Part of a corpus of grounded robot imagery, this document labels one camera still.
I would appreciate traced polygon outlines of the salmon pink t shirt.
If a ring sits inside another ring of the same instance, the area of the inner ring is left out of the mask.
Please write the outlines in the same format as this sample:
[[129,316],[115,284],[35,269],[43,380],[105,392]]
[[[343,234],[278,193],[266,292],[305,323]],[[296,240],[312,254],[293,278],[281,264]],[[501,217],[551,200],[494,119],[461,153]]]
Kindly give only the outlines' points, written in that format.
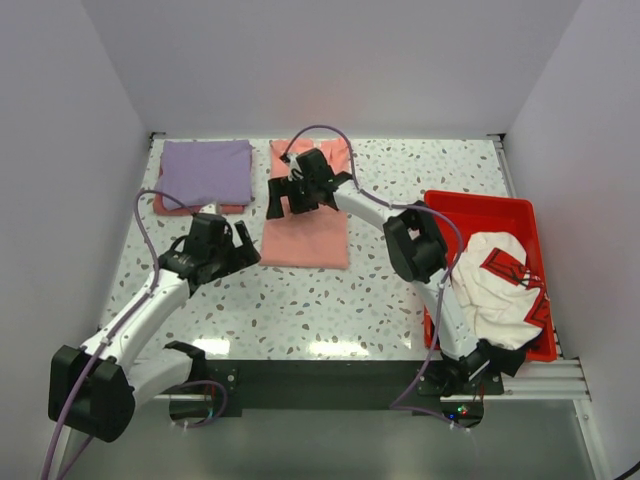
[[[280,160],[288,140],[271,141],[271,178],[285,176],[288,167]],[[323,153],[334,173],[349,171],[348,147],[344,140],[298,139],[290,153],[302,153],[314,147]],[[260,265],[346,269],[349,266],[347,215],[326,206],[293,215],[288,200],[282,201],[283,218],[266,220],[261,241]]]

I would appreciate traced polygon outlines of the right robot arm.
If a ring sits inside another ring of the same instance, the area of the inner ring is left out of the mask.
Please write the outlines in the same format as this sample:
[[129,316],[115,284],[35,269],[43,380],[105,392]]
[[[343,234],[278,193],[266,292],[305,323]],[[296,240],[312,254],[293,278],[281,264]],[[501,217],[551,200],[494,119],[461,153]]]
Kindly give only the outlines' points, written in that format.
[[422,201],[396,205],[374,197],[358,185],[353,174],[334,172],[317,148],[299,154],[285,152],[280,162],[285,174],[268,181],[267,218],[282,218],[287,201],[294,215],[326,206],[380,230],[394,272],[415,287],[431,315],[448,386],[459,393],[469,392],[480,382],[489,356],[453,290],[453,267],[436,222],[445,216]]

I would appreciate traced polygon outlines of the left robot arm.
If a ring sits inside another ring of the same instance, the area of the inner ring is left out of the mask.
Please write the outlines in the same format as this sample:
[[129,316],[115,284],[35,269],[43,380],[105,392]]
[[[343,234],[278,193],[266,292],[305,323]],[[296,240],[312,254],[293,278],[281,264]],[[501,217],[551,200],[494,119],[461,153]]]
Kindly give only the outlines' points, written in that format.
[[187,234],[161,255],[125,309],[79,347],[62,346],[50,368],[48,416],[104,442],[125,431],[135,411],[171,388],[207,383],[205,352],[171,341],[160,356],[138,356],[162,324],[196,291],[260,261],[244,222],[196,214]]

